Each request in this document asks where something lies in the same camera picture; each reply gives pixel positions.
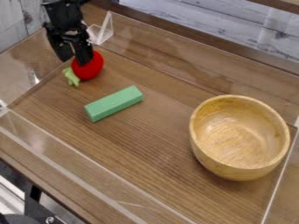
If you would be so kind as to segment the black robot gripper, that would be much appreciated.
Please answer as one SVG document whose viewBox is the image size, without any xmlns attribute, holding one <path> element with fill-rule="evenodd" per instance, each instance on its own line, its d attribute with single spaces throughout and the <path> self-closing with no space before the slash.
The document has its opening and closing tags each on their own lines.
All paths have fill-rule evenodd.
<svg viewBox="0 0 299 224">
<path fill-rule="evenodd" d="M 42 3 L 42 6 L 50 18 L 43 27 L 59 59 L 66 62 L 75 55 L 79 65 L 87 65 L 94 52 L 81 3 Z"/>
</svg>

